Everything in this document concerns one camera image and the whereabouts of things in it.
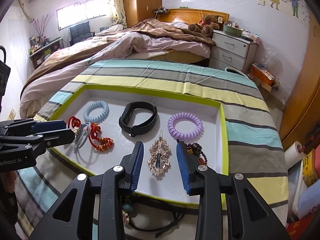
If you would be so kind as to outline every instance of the green bead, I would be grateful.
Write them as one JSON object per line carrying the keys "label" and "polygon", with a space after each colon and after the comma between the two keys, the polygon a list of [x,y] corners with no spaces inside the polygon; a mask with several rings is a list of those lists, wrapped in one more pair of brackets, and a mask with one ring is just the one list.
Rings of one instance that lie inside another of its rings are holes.
{"label": "green bead", "polygon": [[122,209],[124,211],[126,211],[127,213],[132,213],[133,212],[133,206],[128,204],[128,203],[123,204]]}

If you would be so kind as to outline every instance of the patterned curtain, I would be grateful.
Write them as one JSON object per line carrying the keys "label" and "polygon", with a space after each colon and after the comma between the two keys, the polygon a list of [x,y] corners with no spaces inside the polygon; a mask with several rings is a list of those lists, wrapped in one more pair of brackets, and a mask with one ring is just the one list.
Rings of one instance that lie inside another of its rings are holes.
{"label": "patterned curtain", "polygon": [[123,0],[108,0],[110,6],[110,14],[113,19],[113,24],[122,24],[125,28],[127,27],[127,22],[124,14]]}

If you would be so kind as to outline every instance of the rose gold beaded hair clip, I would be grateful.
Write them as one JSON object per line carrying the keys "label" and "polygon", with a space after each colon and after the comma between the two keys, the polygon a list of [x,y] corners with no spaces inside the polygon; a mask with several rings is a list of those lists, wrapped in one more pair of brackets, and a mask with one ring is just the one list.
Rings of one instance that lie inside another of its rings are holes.
{"label": "rose gold beaded hair clip", "polygon": [[168,158],[169,154],[171,154],[171,150],[169,149],[166,140],[162,138],[162,133],[163,131],[160,130],[159,139],[156,140],[150,148],[151,159],[148,160],[150,170],[156,176],[159,176],[160,174],[164,173],[170,166]]}

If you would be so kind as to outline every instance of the purple coil hair tie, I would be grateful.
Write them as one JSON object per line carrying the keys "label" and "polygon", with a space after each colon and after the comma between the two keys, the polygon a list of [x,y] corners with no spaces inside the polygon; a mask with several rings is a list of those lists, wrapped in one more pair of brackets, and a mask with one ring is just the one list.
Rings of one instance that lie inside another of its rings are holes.
{"label": "purple coil hair tie", "polygon": [[[193,122],[197,126],[197,128],[194,131],[192,131],[191,133],[180,133],[175,129],[175,127],[173,125],[174,122],[178,119],[189,119],[191,122]],[[173,116],[171,116],[169,118],[168,130],[169,130],[170,135],[174,139],[179,139],[179,140],[185,141],[185,140],[190,140],[190,139],[198,136],[203,131],[203,124],[202,124],[202,121],[199,119],[199,117],[197,117],[194,114],[178,113],[178,114],[174,114]]]}

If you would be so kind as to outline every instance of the dried branches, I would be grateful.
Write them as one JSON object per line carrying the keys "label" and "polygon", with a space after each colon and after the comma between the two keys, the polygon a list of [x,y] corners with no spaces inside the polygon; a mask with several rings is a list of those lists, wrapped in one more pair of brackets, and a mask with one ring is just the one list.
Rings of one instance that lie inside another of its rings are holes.
{"label": "dried branches", "polygon": [[52,14],[47,14],[46,17],[42,16],[42,20],[41,20],[41,25],[39,23],[39,20],[34,20],[32,23],[33,23],[33,26],[34,28],[36,29],[36,32],[38,33],[40,39],[43,38],[43,34],[44,34],[44,30],[45,28],[47,27],[47,24],[48,22],[50,21],[52,17]]}

